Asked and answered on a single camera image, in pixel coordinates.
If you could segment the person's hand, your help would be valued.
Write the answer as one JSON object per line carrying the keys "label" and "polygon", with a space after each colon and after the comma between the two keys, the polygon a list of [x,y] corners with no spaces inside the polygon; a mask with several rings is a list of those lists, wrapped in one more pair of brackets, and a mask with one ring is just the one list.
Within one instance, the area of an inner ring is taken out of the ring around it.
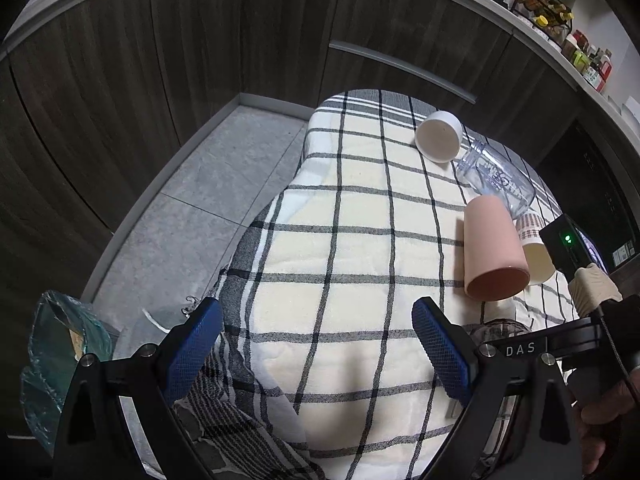
{"label": "person's hand", "polygon": [[582,449],[582,474],[593,474],[600,465],[608,442],[604,428],[614,420],[626,416],[636,407],[627,385],[619,382],[598,400],[585,404],[587,391],[594,393],[593,373],[576,370],[570,375],[568,386],[572,395],[572,409],[576,420],[580,448]]}

